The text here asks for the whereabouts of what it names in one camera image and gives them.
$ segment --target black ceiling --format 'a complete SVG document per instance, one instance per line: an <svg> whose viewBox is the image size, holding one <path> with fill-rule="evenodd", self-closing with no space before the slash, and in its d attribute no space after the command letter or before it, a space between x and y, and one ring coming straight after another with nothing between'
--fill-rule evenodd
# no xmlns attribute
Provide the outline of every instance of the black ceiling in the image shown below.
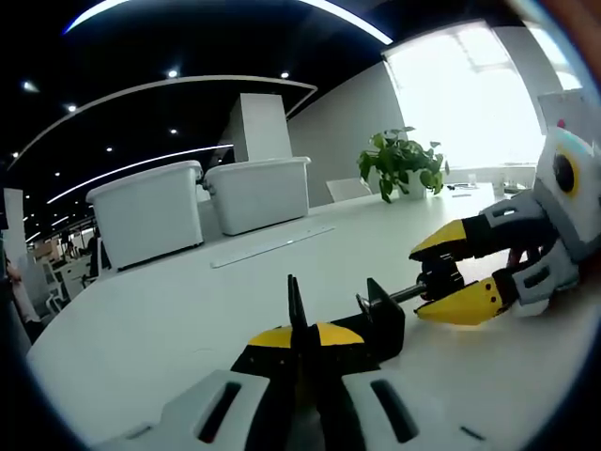
<svg viewBox="0 0 601 451"><path fill-rule="evenodd" d="M4 13L0 36L6 73L0 95L7 116L0 158L5 167L12 163L13 152L67 114L66 104L81 106L121 89L164 80L172 68L182 77L278 78L289 70L290 80L318 87L316 99L377 63L385 47L359 28L296 0L130 0L63 35L74 18L99 2L17 2ZM395 42L470 19L517 23L501 0L331 2ZM25 92L25 80L39 93ZM250 82L163 86L102 103L59 125L7 174L9 186L30 195L24 213L34 213L35 220L25 223L26 235L50 233L56 217L68 214L76 221L90 213L85 194L111 178L46 205L72 186L127 164L217 144L240 92L281 94L289 109L307 91ZM176 135L169 133L171 128L177 129ZM107 147L113 151L106 152ZM192 158L206 166L210 156Z"/></svg>

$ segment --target white chair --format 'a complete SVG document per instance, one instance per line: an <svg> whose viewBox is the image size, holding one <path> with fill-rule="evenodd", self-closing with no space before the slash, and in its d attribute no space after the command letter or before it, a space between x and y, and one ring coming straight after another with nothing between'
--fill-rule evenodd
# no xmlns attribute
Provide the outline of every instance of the white chair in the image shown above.
<svg viewBox="0 0 601 451"><path fill-rule="evenodd" d="M50 263L36 262L33 255L28 253L20 270L31 304L41 317L41 321L48 324L58 315L65 304L60 296L60 284L54 277Z"/></svg>
<svg viewBox="0 0 601 451"><path fill-rule="evenodd" d="M361 179L330 180L326 182L326 185L328 185L331 199L334 202L342 202L372 193L369 186Z"/></svg>
<svg viewBox="0 0 601 451"><path fill-rule="evenodd" d="M45 260L41 260L39 264L44 270L44 276L46 277L46 285L48 286L48 289L52 294L60 297L61 285L60 282L58 282L58 279L56 279L56 276L54 275L52 265L50 264L50 262Z"/></svg>

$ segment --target white flower pot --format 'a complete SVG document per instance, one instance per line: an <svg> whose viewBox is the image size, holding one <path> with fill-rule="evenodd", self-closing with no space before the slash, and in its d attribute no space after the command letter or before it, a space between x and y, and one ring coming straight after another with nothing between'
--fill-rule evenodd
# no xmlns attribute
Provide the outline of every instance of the white flower pot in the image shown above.
<svg viewBox="0 0 601 451"><path fill-rule="evenodd" d="M425 198L425 187L420 181L420 174L423 169L418 171L407 171L409 177L409 183L401 183L403 187L408 191L408 194L404 194L403 190L398 188L398 196L401 199L419 200Z"/></svg>

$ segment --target white table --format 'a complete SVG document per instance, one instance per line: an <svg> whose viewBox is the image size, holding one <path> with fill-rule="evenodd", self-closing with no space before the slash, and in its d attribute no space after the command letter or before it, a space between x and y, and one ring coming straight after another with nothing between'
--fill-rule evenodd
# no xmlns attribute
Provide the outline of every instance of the white table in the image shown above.
<svg viewBox="0 0 601 451"><path fill-rule="evenodd" d="M373 276L390 292L415 281L410 249L431 232L493 202L490 185L470 196L384 204L377 195L311 210L285 225L207 244L114 275L81 293L28 354L41 386L88 444L143 422L215 368L229 368L246 342L287 324L286 276L296 275L308 321L354 315L354 293ZM331 232L220 269L216 258L307 228ZM467 281L504 256L461 265ZM384 364L437 398L494 449L518 449L546 422L578 373L598 323L594 296L566 296L534 319L504 315L475 328L421 321L403 304L405 348Z"/></svg>

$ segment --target metal rod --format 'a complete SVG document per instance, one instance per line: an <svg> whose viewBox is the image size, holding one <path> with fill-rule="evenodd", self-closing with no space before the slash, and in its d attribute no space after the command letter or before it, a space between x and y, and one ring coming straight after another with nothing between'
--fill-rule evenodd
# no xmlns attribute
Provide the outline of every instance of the metal rod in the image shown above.
<svg viewBox="0 0 601 451"><path fill-rule="evenodd" d="M425 284L423 282L418 282L417 284L413 285L412 287L409 288L405 288L402 289L400 291L397 291L396 293L391 294L390 298L392 301L396 302L396 303L403 303L404 301L408 301L409 299L413 299L416 296L419 296L422 293L425 293ZM381 299L374 299L372 301L369 301L365 298L363 298L361 295L356 295L357 297L357 301L360 304L363 304L365 307L368 308L373 308L376 307L378 305L381 304L382 300Z"/></svg>
<svg viewBox="0 0 601 451"><path fill-rule="evenodd" d="M409 299L413 299L416 296L425 292L425 284L418 282L413 287L405 288L396 293L391 294L391 299L396 303L403 303Z"/></svg>

